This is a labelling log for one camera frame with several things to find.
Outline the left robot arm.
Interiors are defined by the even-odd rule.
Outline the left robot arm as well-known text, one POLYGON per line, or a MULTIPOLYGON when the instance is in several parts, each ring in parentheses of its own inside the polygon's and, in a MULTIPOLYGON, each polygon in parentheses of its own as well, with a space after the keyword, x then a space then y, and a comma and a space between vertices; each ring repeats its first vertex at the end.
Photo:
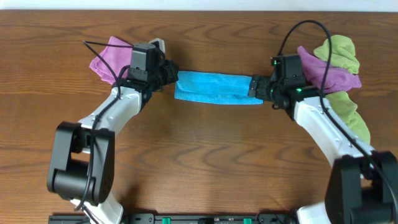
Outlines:
POLYGON ((138 42, 129 50, 131 63, 113 75, 107 99, 79 122, 64 121, 55 131, 47 188, 83 211, 90 223, 121 222, 123 206, 111 193, 116 136, 153 92, 178 80, 179 67, 166 59, 164 40, 138 42))

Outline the blue cloth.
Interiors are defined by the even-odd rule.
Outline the blue cloth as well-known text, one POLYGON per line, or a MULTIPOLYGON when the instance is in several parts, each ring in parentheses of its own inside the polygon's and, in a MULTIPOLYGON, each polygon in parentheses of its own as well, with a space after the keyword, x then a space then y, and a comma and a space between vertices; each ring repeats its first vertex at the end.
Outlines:
POLYGON ((180 71, 174 97, 177 100, 216 105, 261 105, 262 100, 248 96, 251 77, 180 71))

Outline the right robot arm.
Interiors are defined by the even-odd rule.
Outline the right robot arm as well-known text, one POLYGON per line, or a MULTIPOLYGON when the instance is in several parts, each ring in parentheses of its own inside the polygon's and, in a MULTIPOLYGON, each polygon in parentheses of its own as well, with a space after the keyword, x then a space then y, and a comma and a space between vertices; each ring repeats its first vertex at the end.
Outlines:
POLYGON ((361 140, 315 86, 298 55, 271 59, 270 77, 255 75, 248 95, 270 101, 303 127, 332 170, 323 202, 296 211, 297 223, 397 223, 397 159, 361 140))

